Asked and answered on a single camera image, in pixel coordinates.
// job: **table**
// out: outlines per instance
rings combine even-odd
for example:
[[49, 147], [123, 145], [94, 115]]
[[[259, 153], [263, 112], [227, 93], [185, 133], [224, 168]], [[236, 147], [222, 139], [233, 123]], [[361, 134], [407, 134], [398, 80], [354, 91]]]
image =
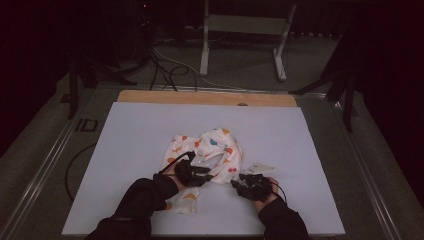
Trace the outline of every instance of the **table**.
[[[239, 103], [248, 106], [236, 106]], [[299, 211], [311, 235], [344, 233], [305, 119], [292, 96], [123, 91], [109, 113], [62, 234], [88, 234], [110, 216], [134, 180], [160, 170], [173, 134], [196, 136], [212, 130], [212, 125], [232, 130], [243, 150], [243, 168], [254, 161], [277, 168], [269, 176], [280, 180], [289, 206]], [[155, 213], [153, 235], [263, 233], [250, 202], [240, 199], [229, 184], [208, 183], [200, 191], [196, 214]]]
[[209, 31], [242, 32], [281, 35], [280, 45], [273, 50], [277, 76], [280, 81], [286, 81], [286, 73], [281, 59], [281, 53], [286, 42], [296, 5], [292, 4], [285, 19], [217, 15], [209, 13], [209, 0], [205, 0], [205, 15], [203, 27], [203, 49], [200, 62], [200, 74], [207, 75], [209, 61]]

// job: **fabric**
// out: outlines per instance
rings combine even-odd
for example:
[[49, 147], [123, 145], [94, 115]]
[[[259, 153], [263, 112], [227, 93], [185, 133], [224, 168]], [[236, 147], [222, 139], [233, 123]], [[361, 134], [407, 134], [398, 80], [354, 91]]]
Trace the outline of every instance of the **fabric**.
[[[214, 176], [211, 182], [224, 184], [238, 179], [242, 151], [228, 129], [221, 128], [205, 132], [199, 138], [176, 135], [165, 151], [162, 168], [188, 151], [194, 151], [196, 154], [201, 151], [207, 160], [222, 155], [221, 160], [209, 172]], [[197, 187], [181, 191], [167, 200], [167, 210], [178, 213], [195, 213], [196, 199], [199, 193]]]

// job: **hand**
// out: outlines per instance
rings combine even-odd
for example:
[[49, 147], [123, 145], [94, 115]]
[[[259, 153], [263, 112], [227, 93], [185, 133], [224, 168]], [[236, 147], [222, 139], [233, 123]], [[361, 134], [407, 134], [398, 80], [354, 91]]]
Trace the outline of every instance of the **hand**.
[[174, 163], [174, 164], [172, 164], [171, 166], [169, 166], [169, 168], [168, 169], [166, 169], [165, 170], [165, 172], [163, 172], [163, 175], [168, 175], [168, 177], [169, 178], [171, 178], [174, 182], [175, 182], [175, 184], [177, 185], [177, 187], [178, 187], [178, 190], [184, 190], [184, 189], [186, 189], [187, 187], [186, 186], [184, 186], [181, 182], [180, 182], [180, 180], [178, 180], [178, 177], [177, 176], [175, 176], [175, 170], [174, 170], [174, 168], [175, 168], [175, 165], [177, 165], [177, 163]]
[[[278, 181], [275, 180], [272, 177], [268, 177], [268, 179], [271, 181], [272, 186], [272, 191], [275, 193], [278, 193]], [[265, 200], [265, 202], [261, 202], [261, 201], [252, 201], [253, 205], [255, 205], [256, 209], [258, 209], [258, 212], [260, 212], [266, 205], [268, 205], [269, 203], [271, 203], [272, 201], [274, 201], [275, 199], [277, 199], [277, 196], [275, 196], [275, 194], [270, 194], [268, 196], [268, 198]]]

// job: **white stand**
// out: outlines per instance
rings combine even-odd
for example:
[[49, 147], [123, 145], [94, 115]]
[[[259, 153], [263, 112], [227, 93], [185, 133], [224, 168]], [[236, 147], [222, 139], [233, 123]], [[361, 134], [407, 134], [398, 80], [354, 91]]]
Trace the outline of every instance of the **white stand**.
[[286, 19], [215, 15], [209, 14], [209, 0], [205, 0], [203, 50], [200, 62], [200, 74], [206, 76], [208, 73], [209, 31], [272, 34], [281, 35], [280, 45], [278, 48], [274, 49], [274, 59], [278, 79], [280, 81], [286, 81], [287, 78], [281, 59], [281, 53], [287, 40], [295, 10], [296, 5], [292, 5]]

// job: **wooden edge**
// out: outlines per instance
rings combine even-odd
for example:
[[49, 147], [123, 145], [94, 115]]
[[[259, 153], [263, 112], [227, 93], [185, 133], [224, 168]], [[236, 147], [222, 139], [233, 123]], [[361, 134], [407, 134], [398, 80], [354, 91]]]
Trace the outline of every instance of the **wooden edge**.
[[117, 102], [297, 107], [291, 95], [123, 90]]

